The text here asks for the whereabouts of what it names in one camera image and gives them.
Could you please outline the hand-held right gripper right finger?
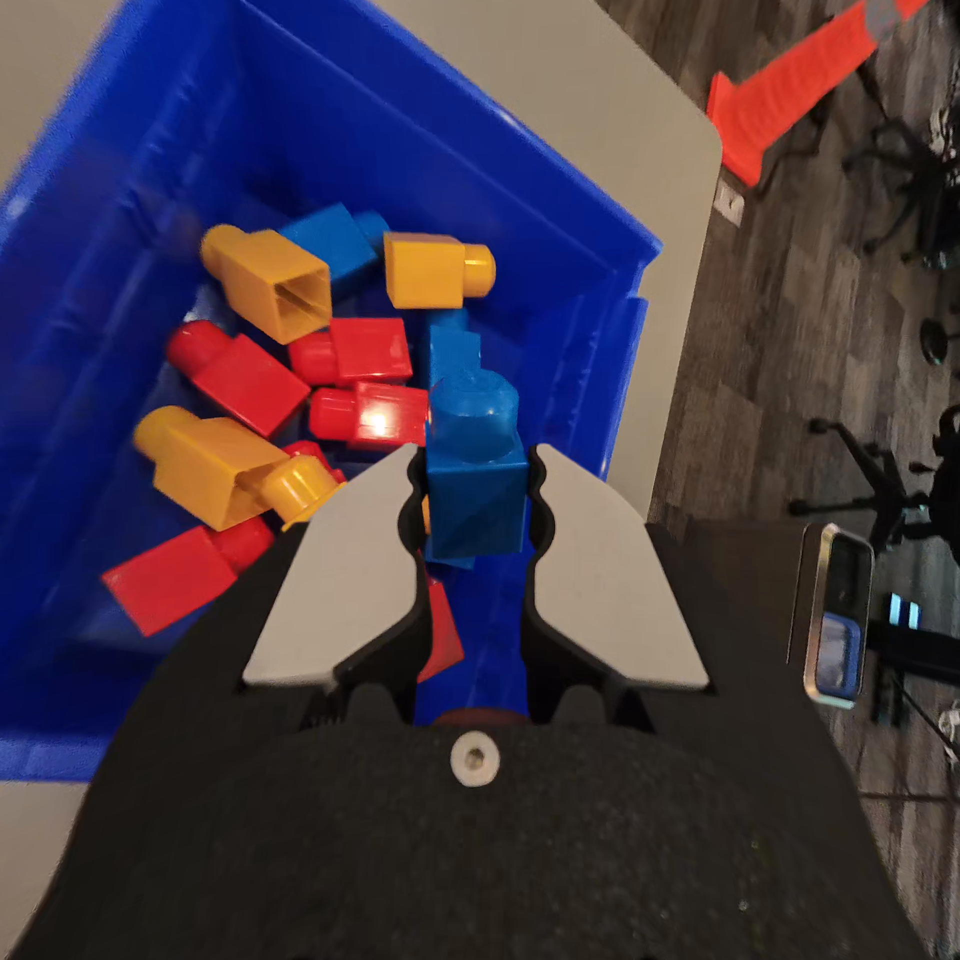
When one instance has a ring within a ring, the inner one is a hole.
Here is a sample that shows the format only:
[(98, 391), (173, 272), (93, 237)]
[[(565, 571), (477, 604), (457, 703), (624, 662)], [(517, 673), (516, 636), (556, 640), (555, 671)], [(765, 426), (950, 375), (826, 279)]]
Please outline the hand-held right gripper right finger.
[(586, 689), (607, 722), (642, 690), (702, 693), (711, 679), (646, 522), (549, 443), (529, 453), (520, 654), (531, 721)]

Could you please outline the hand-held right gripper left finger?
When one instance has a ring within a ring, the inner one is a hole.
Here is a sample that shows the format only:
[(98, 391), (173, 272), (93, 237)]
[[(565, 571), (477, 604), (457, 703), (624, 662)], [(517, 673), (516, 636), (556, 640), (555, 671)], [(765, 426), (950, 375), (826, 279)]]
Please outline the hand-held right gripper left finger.
[(425, 495), (426, 452), (409, 442), (305, 522), (242, 673), (246, 686), (318, 689), (345, 704), (374, 685), (413, 722), (433, 647)]

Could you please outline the blue mega block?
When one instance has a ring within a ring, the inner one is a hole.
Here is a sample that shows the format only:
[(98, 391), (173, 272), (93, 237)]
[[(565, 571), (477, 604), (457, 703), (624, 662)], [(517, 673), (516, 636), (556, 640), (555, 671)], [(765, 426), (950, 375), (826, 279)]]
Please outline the blue mega block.
[(438, 380), (429, 406), (427, 559), (471, 568), (519, 552), (529, 462), (517, 390), (497, 372), (461, 369)]

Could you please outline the pile of blocks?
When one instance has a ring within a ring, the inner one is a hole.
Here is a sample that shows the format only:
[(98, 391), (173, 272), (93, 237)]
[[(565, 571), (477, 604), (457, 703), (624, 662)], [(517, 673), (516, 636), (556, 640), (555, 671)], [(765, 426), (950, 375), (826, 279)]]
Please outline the pile of blocks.
[(410, 309), (462, 306), (488, 294), (496, 277), (485, 246), (400, 234), (377, 211), (341, 203), (281, 230), (214, 225), (202, 237), (200, 260), (228, 307), (284, 348), (287, 360), (206, 316), (170, 335), (168, 365), (220, 414), (167, 405), (134, 431), (152, 486), (198, 522), (101, 575), (144, 639), (239, 580), (274, 542), (265, 514), (287, 529), (346, 485), (316, 441), (278, 445), (301, 414), (317, 440), (354, 450), (426, 443), (428, 393), (409, 386), (403, 320), (335, 317), (335, 298), (364, 286), (382, 261), (388, 291), (397, 294), (390, 303)]

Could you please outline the blue plastic bin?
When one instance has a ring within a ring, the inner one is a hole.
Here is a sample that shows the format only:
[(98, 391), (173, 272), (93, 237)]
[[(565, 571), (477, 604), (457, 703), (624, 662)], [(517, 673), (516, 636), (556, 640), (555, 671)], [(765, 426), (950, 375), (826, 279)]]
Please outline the blue plastic bin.
[(2, 780), (86, 783), (156, 665), (101, 581), (197, 525), (142, 416), (216, 415), (163, 347), (204, 231), (332, 203), (491, 249), (469, 307), (524, 445), (606, 479), (660, 242), (366, 2), (129, 2), (2, 196)]

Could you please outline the silver-edged black device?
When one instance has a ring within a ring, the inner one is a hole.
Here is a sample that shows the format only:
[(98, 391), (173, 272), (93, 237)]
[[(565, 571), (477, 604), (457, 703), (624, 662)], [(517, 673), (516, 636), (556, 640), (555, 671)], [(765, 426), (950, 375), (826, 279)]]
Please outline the silver-edged black device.
[(865, 669), (876, 557), (835, 523), (802, 528), (786, 664), (816, 705), (849, 712)]

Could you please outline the black office chair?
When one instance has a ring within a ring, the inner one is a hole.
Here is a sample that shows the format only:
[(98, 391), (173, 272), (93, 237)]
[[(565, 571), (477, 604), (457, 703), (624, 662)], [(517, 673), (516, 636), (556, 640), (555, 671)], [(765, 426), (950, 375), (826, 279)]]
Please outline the black office chair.
[(894, 195), (900, 204), (894, 220), (879, 235), (864, 240), (862, 252), (872, 256), (916, 219), (914, 244), (901, 255), (926, 269), (944, 270), (958, 256), (958, 155), (934, 150), (899, 116), (873, 127), (867, 138), (841, 159), (844, 174), (865, 162), (876, 162), (904, 176)]
[(864, 479), (871, 495), (845, 503), (813, 505), (802, 499), (788, 503), (792, 517), (806, 517), (830, 511), (874, 513), (868, 541), (875, 555), (880, 555), (903, 541), (942, 540), (955, 563), (959, 562), (959, 405), (947, 407), (939, 418), (938, 431), (931, 443), (939, 459), (936, 467), (910, 462), (911, 474), (932, 474), (930, 491), (909, 493), (890, 449), (877, 443), (863, 443), (840, 421), (811, 418), (807, 430), (814, 435), (836, 433)]

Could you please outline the orange traffic cone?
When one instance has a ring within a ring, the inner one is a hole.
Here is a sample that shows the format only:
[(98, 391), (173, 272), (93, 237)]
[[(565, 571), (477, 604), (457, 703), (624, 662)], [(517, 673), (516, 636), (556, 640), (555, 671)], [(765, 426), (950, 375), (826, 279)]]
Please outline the orange traffic cone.
[(925, 1), (854, 2), (739, 83), (716, 73), (705, 114), (722, 145), (722, 165), (743, 186), (762, 178), (766, 152), (856, 72)]

